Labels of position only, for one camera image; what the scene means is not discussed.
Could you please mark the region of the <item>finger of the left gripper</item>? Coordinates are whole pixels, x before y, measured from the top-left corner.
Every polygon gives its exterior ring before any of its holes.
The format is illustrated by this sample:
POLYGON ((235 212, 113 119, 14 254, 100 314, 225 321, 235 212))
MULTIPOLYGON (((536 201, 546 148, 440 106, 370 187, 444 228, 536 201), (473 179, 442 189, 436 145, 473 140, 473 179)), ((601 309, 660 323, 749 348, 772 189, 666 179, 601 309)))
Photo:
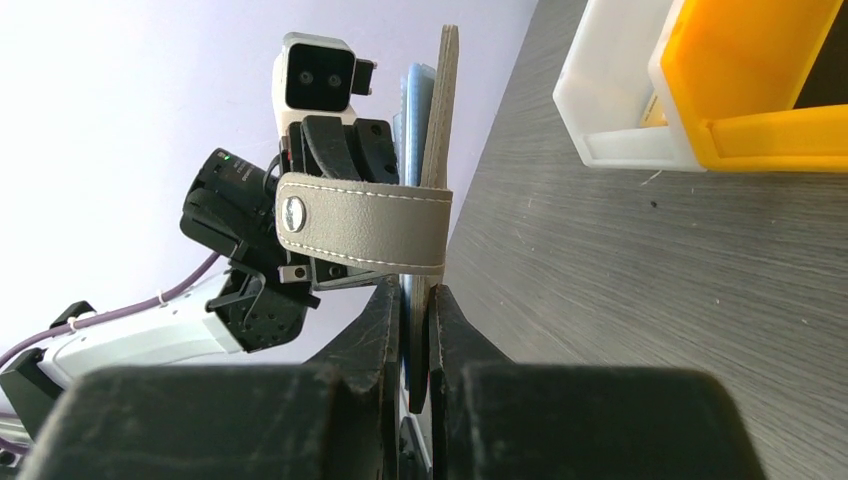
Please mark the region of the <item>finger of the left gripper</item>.
POLYGON ((359 181, 342 120, 309 115, 301 124, 305 172, 316 177, 359 181))

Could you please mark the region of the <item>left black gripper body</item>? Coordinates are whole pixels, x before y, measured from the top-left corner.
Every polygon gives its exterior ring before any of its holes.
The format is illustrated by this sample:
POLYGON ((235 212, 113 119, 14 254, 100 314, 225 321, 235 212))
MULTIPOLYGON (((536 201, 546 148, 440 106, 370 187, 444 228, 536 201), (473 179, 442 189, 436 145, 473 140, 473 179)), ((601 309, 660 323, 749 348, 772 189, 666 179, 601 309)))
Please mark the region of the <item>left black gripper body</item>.
MULTIPOLYGON (((215 149, 192 182, 183 205, 181 231, 229 260, 229 277, 206 309, 246 352, 294 340, 308 309, 320 303, 316 292, 373 285, 383 277, 382 273, 290 252, 278 242, 274 220, 277 183, 285 173, 307 174, 302 121, 289 125, 280 153, 266 169, 223 148, 215 149), (272 169, 279 174, 272 175, 272 169)), ((344 125, 344 130, 360 180, 398 183, 398 160, 388 122, 358 118, 344 125)))

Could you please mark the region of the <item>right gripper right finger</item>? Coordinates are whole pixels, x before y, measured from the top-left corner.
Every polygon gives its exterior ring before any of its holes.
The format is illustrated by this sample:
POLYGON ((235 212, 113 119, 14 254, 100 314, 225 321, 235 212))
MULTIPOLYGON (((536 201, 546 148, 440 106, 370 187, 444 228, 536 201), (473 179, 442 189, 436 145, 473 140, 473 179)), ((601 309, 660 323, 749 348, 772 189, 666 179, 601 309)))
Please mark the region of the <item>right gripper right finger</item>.
POLYGON ((518 363, 430 295, 437 479, 762 479, 729 392, 706 372, 518 363))

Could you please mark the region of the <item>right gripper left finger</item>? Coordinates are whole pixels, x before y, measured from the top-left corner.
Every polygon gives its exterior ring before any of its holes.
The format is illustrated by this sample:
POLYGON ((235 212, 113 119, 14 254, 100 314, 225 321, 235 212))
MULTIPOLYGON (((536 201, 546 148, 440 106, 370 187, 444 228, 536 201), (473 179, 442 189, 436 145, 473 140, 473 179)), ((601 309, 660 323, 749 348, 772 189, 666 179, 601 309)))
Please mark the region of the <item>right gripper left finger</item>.
POLYGON ((395 479, 400 291, 300 365, 114 367, 58 401, 23 479, 395 479))

